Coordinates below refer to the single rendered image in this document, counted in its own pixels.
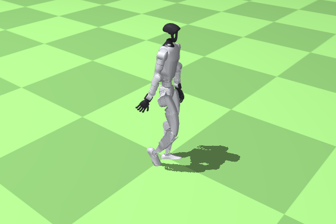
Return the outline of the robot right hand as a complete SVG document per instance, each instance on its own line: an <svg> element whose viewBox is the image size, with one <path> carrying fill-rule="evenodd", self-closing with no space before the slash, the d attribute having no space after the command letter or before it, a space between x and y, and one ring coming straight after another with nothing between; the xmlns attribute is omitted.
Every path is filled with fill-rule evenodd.
<svg viewBox="0 0 336 224"><path fill-rule="evenodd" d="M141 108L141 110L139 111L139 112L141 112L143 109L143 111L142 111L142 113L145 111L145 109L147 108L147 111L149 110L149 102L151 102L151 100L153 99L151 99L150 101L148 100L148 99L146 99L146 97L148 96L148 94L145 96L145 98L144 98L144 100L143 101L141 101L140 102L140 104L138 105L138 106L136 106L135 108L137 109L139 106L139 108L138 108L138 110L140 110Z"/></svg>

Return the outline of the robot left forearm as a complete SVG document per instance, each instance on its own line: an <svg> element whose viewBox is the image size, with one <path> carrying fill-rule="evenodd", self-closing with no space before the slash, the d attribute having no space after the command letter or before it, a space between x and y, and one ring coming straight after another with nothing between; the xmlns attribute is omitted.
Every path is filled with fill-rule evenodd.
<svg viewBox="0 0 336 224"><path fill-rule="evenodd" d="M181 83L181 69L176 71L174 76L174 86L178 88L178 84Z"/></svg>

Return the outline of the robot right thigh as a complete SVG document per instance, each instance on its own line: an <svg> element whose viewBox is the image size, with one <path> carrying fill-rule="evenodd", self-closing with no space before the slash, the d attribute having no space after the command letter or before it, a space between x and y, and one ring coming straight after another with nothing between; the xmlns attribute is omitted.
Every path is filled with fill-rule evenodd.
<svg viewBox="0 0 336 224"><path fill-rule="evenodd" d="M172 97L170 95L167 95L166 92L164 92L158 98L158 104L160 107L167 106L167 108L165 109L166 111L165 116L170 126L168 130L171 130L172 133L175 135L174 138L176 138L178 131L179 131L179 117L178 117L177 108L175 106L175 103Z"/></svg>

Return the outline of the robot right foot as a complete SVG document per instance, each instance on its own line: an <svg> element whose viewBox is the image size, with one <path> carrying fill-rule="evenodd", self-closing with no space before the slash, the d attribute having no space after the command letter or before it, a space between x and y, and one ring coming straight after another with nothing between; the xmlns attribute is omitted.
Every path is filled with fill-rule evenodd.
<svg viewBox="0 0 336 224"><path fill-rule="evenodd" d="M148 152L148 154L150 155L150 157L151 157L151 161L153 162L153 164L154 164L155 166L160 166L160 165L161 165L161 161L160 161L158 155L155 156L155 155L153 154L154 151L155 151L155 149L152 148L152 147L148 147L148 148L147 148L147 152Z"/></svg>

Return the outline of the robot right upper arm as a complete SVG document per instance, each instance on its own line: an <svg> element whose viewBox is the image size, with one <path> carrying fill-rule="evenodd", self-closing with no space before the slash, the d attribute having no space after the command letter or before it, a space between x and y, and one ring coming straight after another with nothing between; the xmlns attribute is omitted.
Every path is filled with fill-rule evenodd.
<svg viewBox="0 0 336 224"><path fill-rule="evenodd" d="M167 59L168 56L168 51L165 49L162 49L160 51L158 51L157 55L156 55L156 65L155 65L155 71L154 71L154 76L156 74L158 74L160 76L160 80L159 82L163 81L164 77L161 74L161 71L163 70L164 67L164 63Z"/></svg>

